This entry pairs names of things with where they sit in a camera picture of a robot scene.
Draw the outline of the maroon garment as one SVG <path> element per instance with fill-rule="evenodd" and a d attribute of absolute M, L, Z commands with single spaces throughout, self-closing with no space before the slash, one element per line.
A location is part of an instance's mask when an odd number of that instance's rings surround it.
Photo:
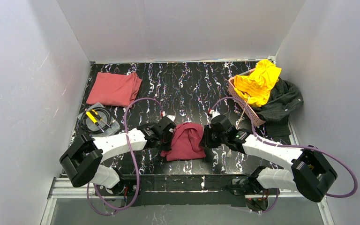
<path fill-rule="evenodd" d="M 168 162 L 205 158 L 204 148 L 200 146 L 203 127 L 196 123 L 182 123 L 176 126 L 168 151 L 161 151 L 160 156 Z"/>

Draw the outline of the pink laundry basket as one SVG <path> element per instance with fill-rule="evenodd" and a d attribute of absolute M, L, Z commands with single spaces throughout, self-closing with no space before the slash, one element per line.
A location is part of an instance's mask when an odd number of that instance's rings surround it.
<path fill-rule="evenodd" d="M 248 70 L 247 72 L 241 73 L 239 75 L 249 75 L 250 73 L 252 73 L 254 71 L 254 69 Z M 260 126 L 262 124 L 265 123 L 264 119 L 261 119 L 256 112 L 254 111 L 254 109 L 252 109 L 253 106 L 249 105 L 248 102 L 246 102 L 245 100 L 243 100 L 242 98 L 240 98 L 237 93 L 234 90 L 234 85 L 233 85 L 233 80 L 234 77 L 229 78 L 228 80 L 228 92 L 230 93 L 231 97 L 236 98 L 237 100 L 240 101 L 239 105 L 241 106 L 242 110 L 244 111 L 244 114 L 248 116 L 248 118 L 251 120 L 252 124 L 255 126 Z"/>

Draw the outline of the coral pink t-shirt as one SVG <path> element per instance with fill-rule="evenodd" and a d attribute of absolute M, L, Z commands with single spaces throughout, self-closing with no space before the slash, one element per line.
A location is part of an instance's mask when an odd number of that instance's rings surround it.
<path fill-rule="evenodd" d="M 136 99 L 141 84 L 136 72 L 129 75 L 99 72 L 86 103 L 127 107 Z"/>

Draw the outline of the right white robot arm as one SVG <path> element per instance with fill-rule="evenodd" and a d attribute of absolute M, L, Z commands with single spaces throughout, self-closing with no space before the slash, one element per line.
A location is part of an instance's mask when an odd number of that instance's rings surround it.
<path fill-rule="evenodd" d="M 238 185 L 259 193 L 267 189 L 297 191 L 305 198 L 320 202 L 338 175 L 325 156 L 309 147 L 286 147 L 246 129 L 237 129 L 229 119 L 219 114 L 203 127 L 200 145 L 213 149 L 226 145 L 230 150 L 268 160 L 279 169 L 265 166 L 256 168 L 246 181 Z"/>

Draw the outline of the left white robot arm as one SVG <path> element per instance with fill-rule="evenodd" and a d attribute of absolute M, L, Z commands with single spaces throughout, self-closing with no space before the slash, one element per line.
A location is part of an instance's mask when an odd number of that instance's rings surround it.
<path fill-rule="evenodd" d="M 168 148 L 176 127 L 174 121 L 174 115 L 167 115 L 158 123 L 146 123 L 127 133 L 95 138 L 78 136 L 59 162 L 75 188 L 93 183 L 110 190 L 123 185 L 139 191 L 139 173 L 135 180 L 129 180 L 120 176 L 116 169 L 105 166 L 104 162 L 127 152 Z"/>

